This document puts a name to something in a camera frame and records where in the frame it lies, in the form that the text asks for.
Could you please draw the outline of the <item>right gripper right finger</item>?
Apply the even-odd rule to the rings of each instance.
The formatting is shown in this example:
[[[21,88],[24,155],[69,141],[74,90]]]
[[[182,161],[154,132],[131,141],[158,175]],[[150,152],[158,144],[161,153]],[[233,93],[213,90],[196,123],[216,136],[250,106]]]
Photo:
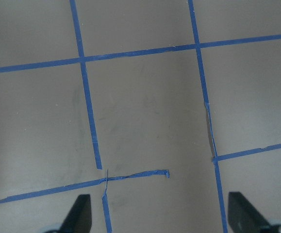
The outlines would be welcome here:
[[[276,227],[241,192],[228,195],[228,224],[234,233],[275,233]]]

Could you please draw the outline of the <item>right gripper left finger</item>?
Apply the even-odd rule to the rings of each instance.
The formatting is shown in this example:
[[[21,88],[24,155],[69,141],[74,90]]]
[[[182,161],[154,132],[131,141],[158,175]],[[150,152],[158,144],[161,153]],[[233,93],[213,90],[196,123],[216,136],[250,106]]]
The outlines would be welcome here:
[[[89,233],[92,228],[91,197],[89,194],[78,195],[64,219],[60,233]]]

